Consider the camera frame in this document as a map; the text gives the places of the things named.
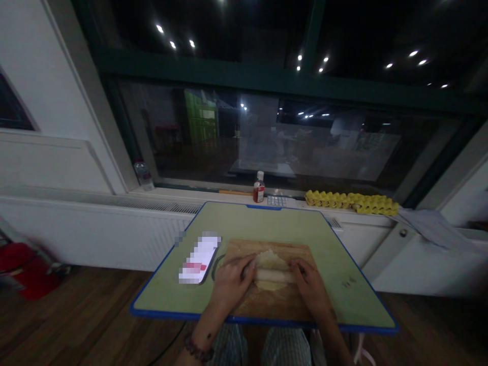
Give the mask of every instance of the green window frame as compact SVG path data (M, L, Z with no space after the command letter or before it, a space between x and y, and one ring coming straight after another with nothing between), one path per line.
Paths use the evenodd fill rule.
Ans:
M463 121L460 131L442 150L403 204L404 207L415 208L488 116L488 102L477 95L314 74L313 60L325 0L314 0L310 7L304 37L304 61L299 73L256 64L183 56L175 59L157 53L110 48L102 42L89 1L72 2L131 159L140 158L141 154L115 87L115 79L228 88L235 92L272 94L295 100L320 100L460 118Z

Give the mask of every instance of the radiator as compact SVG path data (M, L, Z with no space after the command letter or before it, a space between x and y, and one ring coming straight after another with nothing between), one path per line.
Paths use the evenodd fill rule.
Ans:
M154 271L201 204L36 188L0 190L16 232L61 263Z

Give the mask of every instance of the blue table edge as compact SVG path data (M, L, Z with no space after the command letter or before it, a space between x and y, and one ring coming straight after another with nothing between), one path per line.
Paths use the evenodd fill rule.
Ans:
M337 236L336 232L330 225L329 221L327 218L324 216L324 214L321 211L315 211L315 210L306 210L302 208L290 208L290 207L269 207L269 206L257 206L257 205L249 205L245 203L232 203L232 202L218 202L218 201L206 201L198 210L198 212L195 214L195 217L190 221L188 226L186 227L185 231L190 227L192 222L197 218L198 214L202 209L205 207L207 203L223 203L223 204L236 204L236 205L242 205L246 206L247 208L257 208L257 209L269 209L269 210L274 210L274 211L279 211L282 208L286 209L295 209L299 211L307 211L307 212L318 212L322 215L324 218L325 222L329 225L330 229L334 233L335 237L337 240L341 243L342 247L344 250L347 252L353 263L356 265L356 268L359 270L361 275L364 277L366 280L367 284L371 288L371 290L374 292L376 295L377 299L380 301L380 303L383 305L384 309L390 316L390 318L393 320L395 327L375 327L375 326L368 326L368 325L348 325L348 324L341 324L338 323L339 330L343 332L353 332L353 333L369 333L369 334L395 334L400 331L400 328L398 326L398 323L396 319L393 317L391 314L390 310L386 307L385 303L383 300L378 296L376 293L375 289L373 286L371 286L370 281L366 278L366 276L362 273L361 268L357 265L356 261L354 258L352 258L351 254L347 250L347 248L344 246L342 241L339 239ZM145 290L146 286L151 282L153 279L154 275L156 272L159 270L161 265L164 263L166 258L170 255L170 253L173 251L174 245L171 247L170 251L164 259L161 261L161 263L158 265L158 268L152 273L151 277L147 282L145 283L144 287L139 291L139 293L136 295L134 300L131 303L131 306L129 308L129 311L132 315L138 316L138 317L146 317L146 318L159 318L159 319L173 319L173 320L189 320L189 321L197 321L200 319L201 314L196 314L196 313L176 313L176 312L164 312L164 311L157 311L157 310L141 310L141 309L136 309L134 308L134 304L136 301L139 299L139 296L141 293ZM291 321L291 320L276 320L276 319L265 319L265 318L245 318L245 317L234 317L234 316L228 316L226 319L226 323L231 323L231 324L251 324L251 325L268 325L268 326L281 326L281 327L290 327L290 328L304 328L304 329L315 329L317 328L317 324L314 322L296 322L296 321Z

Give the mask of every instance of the wooden cutting board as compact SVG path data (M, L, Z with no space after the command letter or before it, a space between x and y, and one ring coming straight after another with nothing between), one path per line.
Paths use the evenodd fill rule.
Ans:
M224 264L233 258L253 253L259 254L269 249L285 262L292 258L300 257L317 268L312 252L306 245L241 239L229 240ZM296 284L288 284L286 287L276 291L267 291L258 288L253 282L242 303L231 315L301 322L314 321L298 293Z

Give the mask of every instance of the smartphone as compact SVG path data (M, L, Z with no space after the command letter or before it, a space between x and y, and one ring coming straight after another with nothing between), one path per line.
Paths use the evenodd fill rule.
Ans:
M202 284L205 281L221 240L222 238L219 236L198 238L195 248L179 270L179 283Z

